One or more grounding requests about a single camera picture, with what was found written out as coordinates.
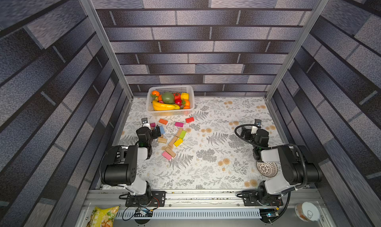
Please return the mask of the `natural wood block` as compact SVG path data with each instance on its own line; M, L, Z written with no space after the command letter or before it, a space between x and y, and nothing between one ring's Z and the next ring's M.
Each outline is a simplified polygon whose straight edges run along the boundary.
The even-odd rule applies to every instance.
M180 137L180 135L181 135L181 133L182 133L182 131L183 131L183 128L181 127L181 128L179 128L179 130L178 130L178 132L176 133L176 137Z
M178 137L173 137L170 141L170 143L168 144L169 147L173 147L174 146L174 143L178 140Z
M170 147L167 147L165 151L173 158L177 155Z

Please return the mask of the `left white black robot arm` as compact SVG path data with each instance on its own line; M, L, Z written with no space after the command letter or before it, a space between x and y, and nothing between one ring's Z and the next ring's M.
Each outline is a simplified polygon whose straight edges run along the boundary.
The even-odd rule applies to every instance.
M152 191L147 181L138 177L138 161L148 160L152 155L153 135L151 128L143 126L137 130L138 141L130 146L112 146L103 155L100 163L101 183L109 186L121 186L135 202L148 205L152 200Z

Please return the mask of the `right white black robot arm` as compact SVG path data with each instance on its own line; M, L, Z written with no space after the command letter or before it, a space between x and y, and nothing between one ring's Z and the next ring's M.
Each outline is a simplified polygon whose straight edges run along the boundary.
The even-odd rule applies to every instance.
M235 135L253 146L253 157L258 164L279 163L281 173L262 181L256 191L238 194L245 200L245 205L262 206L282 205L281 196L304 188L309 183L322 179L322 171L315 164L307 147L295 144L283 144L270 147L269 132L257 124L239 125Z

